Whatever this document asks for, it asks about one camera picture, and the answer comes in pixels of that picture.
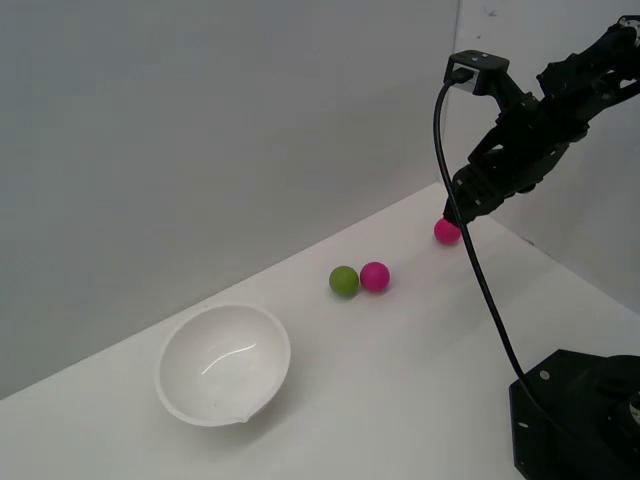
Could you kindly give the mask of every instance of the tabletop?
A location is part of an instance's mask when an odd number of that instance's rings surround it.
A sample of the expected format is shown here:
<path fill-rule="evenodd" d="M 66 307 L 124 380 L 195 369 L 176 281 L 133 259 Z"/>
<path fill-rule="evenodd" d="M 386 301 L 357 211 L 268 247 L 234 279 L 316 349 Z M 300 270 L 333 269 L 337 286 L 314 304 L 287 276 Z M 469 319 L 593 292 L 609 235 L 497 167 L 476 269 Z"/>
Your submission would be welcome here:
<path fill-rule="evenodd" d="M 463 246 L 433 239 L 444 200 L 432 185 L 0 401 L 0 478 L 520 479 L 515 376 Z M 636 314 L 490 218 L 471 233 L 525 369 L 558 348 L 640 354 Z M 331 270 L 369 261 L 389 290 L 334 296 Z M 289 374 L 246 424 L 184 424 L 154 364 L 176 325 L 227 301 L 280 318 Z"/>

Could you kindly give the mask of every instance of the gray wall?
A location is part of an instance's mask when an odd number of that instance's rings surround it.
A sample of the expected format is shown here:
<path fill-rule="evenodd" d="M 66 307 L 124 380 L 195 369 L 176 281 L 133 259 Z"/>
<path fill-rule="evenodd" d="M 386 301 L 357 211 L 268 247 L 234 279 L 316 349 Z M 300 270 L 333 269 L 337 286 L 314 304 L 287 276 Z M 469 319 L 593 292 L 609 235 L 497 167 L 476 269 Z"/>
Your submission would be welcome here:
<path fill-rule="evenodd" d="M 2 2 L 0 397 L 432 182 L 456 13 Z"/>
<path fill-rule="evenodd" d="M 456 50 L 507 57 L 523 90 L 541 98 L 535 75 L 547 63 L 581 52 L 637 0 L 463 0 Z M 494 125 L 495 102 L 453 92 L 446 150 L 456 166 Z M 640 313 L 640 98 L 591 122 L 529 195 L 505 202 L 495 218 Z"/>

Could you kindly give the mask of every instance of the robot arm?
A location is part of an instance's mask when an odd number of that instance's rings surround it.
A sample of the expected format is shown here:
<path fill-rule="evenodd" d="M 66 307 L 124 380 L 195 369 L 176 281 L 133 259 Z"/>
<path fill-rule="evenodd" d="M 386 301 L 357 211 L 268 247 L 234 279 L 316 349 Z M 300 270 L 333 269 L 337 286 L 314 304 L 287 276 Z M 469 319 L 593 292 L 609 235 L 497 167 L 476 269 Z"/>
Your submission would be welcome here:
<path fill-rule="evenodd" d="M 453 177 L 465 224 L 533 190 L 569 145 L 586 136 L 593 117 L 640 93 L 640 16 L 622 17 L 584 52 L 550 63 L 537 77 L 540 101 L 522 92 L 508 67 L 504 58 L 474 50 L 449 57 L 445 81 L 459 68 L 470 70 L 473 78 L 456 86 L 489 95 L 500 108 L 496 126 Z M 457 223 L 449 201 L 444 218 Z"/>

